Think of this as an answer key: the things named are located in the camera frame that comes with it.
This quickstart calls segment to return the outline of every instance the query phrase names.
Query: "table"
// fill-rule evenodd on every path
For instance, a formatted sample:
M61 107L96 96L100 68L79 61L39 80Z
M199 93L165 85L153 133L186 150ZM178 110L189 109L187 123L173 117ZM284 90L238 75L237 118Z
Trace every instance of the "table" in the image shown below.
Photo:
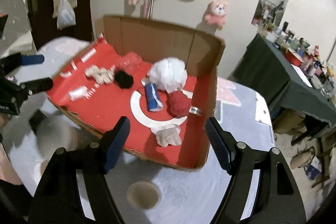
M271 113L290 108L326 122L330 128L336 124L335 106L320 90L308 87L281 52L259 34L247 46L233 76L259 92Z
M39 50L45 56L45 62L20 68L16 78L22 82L52 76L87 45L87 42L69 37L55 39ZM225 79L218 79L217 88L216 117L222 128L253 149L270 150L274 146L274 139L265 100L254 90ZM48 117L61 115L44 93L36 94L22 105L21 115L13 117L3 130L4 148L31 195L35 193L41 178L39 169L45 160L38 151L36 136L28 123L37 109ZM80 130L68 118L62 117ZM116 167L105 178L125 222L137 224L210 223L230 181L230 176L220 168L212 148L205 166L192 172L142 161L122 152ZM84 213L86 217L94 219L80 172L77 179ZM161 202L151 210L136 210L127 202L128 187L140 180L152 181L161 191ZM255 170L242 219L251 214L258 180L259 171Z

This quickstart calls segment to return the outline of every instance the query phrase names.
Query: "white tabletop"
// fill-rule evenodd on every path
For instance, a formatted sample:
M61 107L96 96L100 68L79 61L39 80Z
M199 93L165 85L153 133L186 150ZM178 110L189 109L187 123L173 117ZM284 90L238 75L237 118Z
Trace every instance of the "white tabletop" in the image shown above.
M18 82L23 82L53 76L66 61L87 45L88 42L69 37L55 39L39 50L45 56L45 62L20 68L16 78ZM220 112L217 119L223 129L230 131L237 141L244 141L253 149L270 150L274 146L274 140L265 100L255 91L239 84L221 79L218 79L218 83L221 92L217 93ZM13 117L3 130L4 148L32 195L41 178L41 163L45 160L39 153L36 136L28 123L37 109L41 109L48 117L60 115L46 99L45 93L36 94L24 102L20 116ZM78 131L81 130L68 118L63 118ZM259 172L255 171L242 219L251 214L258 176ZM230 176L220 168L211 147L205 166L190 172L142 161L122 152L117 166L105 178L125 222L136 224L210 223L230 181ZM151 181L159 187L162 195L159 205L146 211L130 206L126 191L137 181ZM80 172L78 184L85 215L94 219Z

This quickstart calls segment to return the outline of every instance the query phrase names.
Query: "robotic arm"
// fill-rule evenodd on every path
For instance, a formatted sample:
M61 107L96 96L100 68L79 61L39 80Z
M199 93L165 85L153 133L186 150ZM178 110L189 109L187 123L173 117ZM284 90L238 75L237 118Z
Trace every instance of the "robotic arm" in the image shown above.
M82 169L95 223L124 224L104 175L115 167L129 130L129 120L121 117L100 142L77 151L57 149L37 187L28 223L90 223L78 194L76 169ZM231 175L211 224L306 223L298 187L279 149L251 149L223 131L213 117L206 121L206 132L222 169ZM260 182L254 208L249 218L240 221L256 169Z
M20 53L0 59L0 113L19 115L20 107L29 95L47 91L53 87L51 78L37 79L17 85L6 77L20 66L41 64L43 61L43 55L23 56Z

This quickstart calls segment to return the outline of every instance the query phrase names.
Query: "crumpled white paper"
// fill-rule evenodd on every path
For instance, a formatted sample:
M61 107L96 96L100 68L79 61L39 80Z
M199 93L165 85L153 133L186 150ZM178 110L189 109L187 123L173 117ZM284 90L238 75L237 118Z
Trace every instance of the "crumpled white paper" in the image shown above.
M188 77L185 63L175 57L155 62L147 75L158 90L165 90L168 93L181 90Z
M152 133L156 135L157 144L162 147L171 145L181 145L182 140L179 136L181 128L177 124L168 124L162 127L151 128Z

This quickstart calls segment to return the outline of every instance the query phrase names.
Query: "dark green tablecloth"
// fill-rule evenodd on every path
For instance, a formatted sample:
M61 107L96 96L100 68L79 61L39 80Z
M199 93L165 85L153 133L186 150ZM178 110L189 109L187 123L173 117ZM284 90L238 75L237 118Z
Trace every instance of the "dark green tablecloth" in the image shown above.
M233 73L238 83L254 89L266 100L268 108L290 108L304 112L330 127L336 124L336 108L321 94L308 87L287 59L259 34Z

